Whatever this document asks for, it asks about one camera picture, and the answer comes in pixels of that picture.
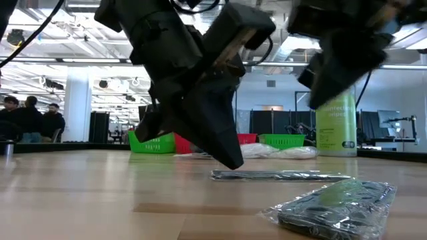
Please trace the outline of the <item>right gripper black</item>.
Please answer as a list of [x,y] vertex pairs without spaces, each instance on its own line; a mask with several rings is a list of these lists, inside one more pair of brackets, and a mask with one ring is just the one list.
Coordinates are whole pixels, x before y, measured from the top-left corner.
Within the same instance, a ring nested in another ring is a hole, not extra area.
[[397,20],[384,19],[387,0],[293,0],[288,33],[319,39],[335,29],[370,29],[379,33],[334,33],[323,39],[298,77],[310,87],[309,107],[318,109],[348,90],[387,58],[385,48],[400,30]]

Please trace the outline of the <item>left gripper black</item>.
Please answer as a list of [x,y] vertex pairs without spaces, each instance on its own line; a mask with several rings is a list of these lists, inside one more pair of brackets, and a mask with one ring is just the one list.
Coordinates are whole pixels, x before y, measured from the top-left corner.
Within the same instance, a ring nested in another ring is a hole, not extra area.
[[129,12],[130,60],[151,78],[159,110],[146,112],[135,129],[140,143],[174,132],[227,168],[244,164],[232,99],[245,70],[237,42],[208,51],[202,33],[173,9]]

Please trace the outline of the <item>silver plastic-wrapped packet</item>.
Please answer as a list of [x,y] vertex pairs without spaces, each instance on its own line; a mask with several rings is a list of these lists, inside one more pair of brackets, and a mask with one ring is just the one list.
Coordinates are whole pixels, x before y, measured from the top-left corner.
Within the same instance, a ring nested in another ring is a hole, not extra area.
[[174,157],[184,158],[184,159],[212,159],[212,156],[207,153],[186,153],[186,154],[176,154]]

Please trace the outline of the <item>white vanity pack bag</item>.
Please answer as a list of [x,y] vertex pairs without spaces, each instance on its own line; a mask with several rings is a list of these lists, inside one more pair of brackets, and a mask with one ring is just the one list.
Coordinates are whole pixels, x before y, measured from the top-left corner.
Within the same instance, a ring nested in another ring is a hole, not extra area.
[[318,156],[318,150],[315,147],[293,147],[275,151],[268,155],[272,159],[313,159]]
[[262,143],[250,143],[240,146],[242,156],[245,159],[256,158],[285,158],[288,156],[286,150],[276,149]]

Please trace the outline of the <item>black comb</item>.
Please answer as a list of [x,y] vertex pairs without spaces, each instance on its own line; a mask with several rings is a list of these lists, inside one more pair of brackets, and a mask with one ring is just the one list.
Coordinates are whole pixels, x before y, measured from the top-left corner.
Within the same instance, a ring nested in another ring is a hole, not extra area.
[[349,179],[341,173],[323,171],[226,171],[213,170],[211,178],[216,181],[326,181],[335,182]]
[[321,240],[381,240],[396,192],[388,183],[350,178],[264,209],[259,216]]

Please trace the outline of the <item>monitor on black arm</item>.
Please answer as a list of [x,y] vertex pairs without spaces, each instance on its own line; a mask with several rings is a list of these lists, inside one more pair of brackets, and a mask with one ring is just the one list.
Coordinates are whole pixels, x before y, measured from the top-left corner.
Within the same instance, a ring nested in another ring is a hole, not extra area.
[[410,122],[412,137],[409,137],[408,140],[409,142],[413,142],[415,145],[419,143],[418,134],[416,130],[417,117],[415,115],[411,115],[409,117],[402,117],[399,111],[378,110],[378,118],[380,128],[387,129],[389,131],[389,136],[401,140],[404,139],[402,122]]

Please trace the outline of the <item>red plastic basket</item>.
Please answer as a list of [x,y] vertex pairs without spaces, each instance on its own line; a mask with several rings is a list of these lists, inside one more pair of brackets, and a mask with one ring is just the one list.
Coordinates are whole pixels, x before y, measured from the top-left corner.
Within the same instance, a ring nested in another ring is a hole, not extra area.
[[252,144],[257,142],[258,135],[255,133],[238,133],[240,145]]
[[192,153],[191,150],[191,143],[178,135],[177,133],[174,134],[174,140],[175,140],[175,150],[178,154],[187,154]]

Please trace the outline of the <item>green plastic basket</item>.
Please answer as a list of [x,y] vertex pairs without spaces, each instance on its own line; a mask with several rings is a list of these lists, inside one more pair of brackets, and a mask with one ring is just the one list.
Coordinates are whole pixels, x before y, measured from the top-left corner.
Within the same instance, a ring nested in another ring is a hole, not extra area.
[[258,136],[260,143],[284,150],[304,145],[305,135],[263,134]]
[[168,133],[144,143],[141,143],[137,140],[134,131],[129,131],[128,137],[130,149],[133,153],[175,153],[175,139],[173,133]]

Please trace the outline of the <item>disinfecting wipes canister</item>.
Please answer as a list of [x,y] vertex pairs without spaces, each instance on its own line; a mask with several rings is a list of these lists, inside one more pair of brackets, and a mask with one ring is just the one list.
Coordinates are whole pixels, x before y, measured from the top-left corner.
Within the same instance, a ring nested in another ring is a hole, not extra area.
[[347,90],[316,110],[316,148],[329,157],[357,156],[356,102]]

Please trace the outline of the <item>person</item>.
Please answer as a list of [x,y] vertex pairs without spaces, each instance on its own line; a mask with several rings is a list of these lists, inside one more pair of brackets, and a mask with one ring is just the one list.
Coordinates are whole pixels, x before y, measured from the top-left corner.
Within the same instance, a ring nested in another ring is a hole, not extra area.
[[297,123],[295,125],[286,126],[286,131],[289,134],[303,135],[304,146],[316,146],[316,129],[309,127],[304,123]]
[[22,143],[40,143],[43,128],[43,115],[36,108],[37,98],[28,96],[24,107],[18,109],[19,126],[23,131]]
[[56,103],[49,104],[48,112],[43,114],[42,142],[61,141],[62,133],[65,128],[65,120],[59,112],[59,106]]
[[3,103],[4,108],[0,110],[0,141],[20,142],[23,138],[23,129],[16,112],[19,101],[16,97],[8,96],[4,98]]

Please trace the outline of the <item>black partition panels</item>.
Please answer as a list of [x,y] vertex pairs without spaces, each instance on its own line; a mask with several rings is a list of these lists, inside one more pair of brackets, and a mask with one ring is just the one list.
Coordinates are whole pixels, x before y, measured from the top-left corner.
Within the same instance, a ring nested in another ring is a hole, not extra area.
[[250,111],[250,133],[288,134],[288,127],[303,123],[308,127],[316,124],[313,111]]

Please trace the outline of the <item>black cabinet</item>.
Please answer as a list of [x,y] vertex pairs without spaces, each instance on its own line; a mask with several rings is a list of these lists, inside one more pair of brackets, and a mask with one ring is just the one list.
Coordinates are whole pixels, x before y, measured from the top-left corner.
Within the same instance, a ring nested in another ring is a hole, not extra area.
[[107,143],[109,131],[109,113],[92,111],[89,124],[89,142]]

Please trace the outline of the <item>white building column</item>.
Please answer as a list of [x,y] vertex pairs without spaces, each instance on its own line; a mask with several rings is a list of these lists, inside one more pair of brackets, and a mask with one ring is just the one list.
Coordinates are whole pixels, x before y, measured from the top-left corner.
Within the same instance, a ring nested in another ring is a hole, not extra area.
[[68,67],[63,116],[62,142],[89,140],[93,79],[88,67]]

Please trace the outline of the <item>overhead light bar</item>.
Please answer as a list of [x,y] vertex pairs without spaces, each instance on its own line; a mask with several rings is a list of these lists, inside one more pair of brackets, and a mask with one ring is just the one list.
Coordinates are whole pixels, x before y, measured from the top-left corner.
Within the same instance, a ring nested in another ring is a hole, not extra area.
[[[52,64],[52,65],[133,65],[129,59],[104,59],[104,58],[49,58],[49,57],[16,57],[11,60],[11,63],[34,63],[34,64]],[[302,62],[263,62],[257,67],[306,67],[307,63]],[[384,70],[411,70],[411,71],[427,71],[427,65],[381,65],[379,69]]]

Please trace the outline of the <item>black stand frame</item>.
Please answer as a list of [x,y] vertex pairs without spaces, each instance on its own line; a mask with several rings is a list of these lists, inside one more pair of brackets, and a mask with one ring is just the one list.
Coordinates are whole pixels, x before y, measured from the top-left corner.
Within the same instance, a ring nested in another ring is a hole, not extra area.
[[294,92],[294,111],[309,111],[309,91],[295,91]]

